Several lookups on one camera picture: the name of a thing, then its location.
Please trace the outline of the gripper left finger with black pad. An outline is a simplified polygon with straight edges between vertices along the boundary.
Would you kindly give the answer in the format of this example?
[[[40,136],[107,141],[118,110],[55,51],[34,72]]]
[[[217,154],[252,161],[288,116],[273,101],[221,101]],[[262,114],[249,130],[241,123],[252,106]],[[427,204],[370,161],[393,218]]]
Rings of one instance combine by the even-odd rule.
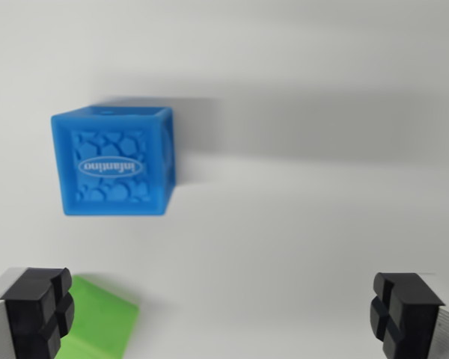
[[[10,268],[0,276],[0,359],[55,358],[73,325],[67,268]]]

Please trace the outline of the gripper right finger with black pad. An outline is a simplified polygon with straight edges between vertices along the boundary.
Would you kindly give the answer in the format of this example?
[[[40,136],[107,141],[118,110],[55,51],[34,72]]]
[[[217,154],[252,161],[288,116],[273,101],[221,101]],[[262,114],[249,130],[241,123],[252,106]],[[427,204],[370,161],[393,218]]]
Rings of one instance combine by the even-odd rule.
[[[370,326],[387,358],[449,358],[449,277],[384,273],[373,279]]]

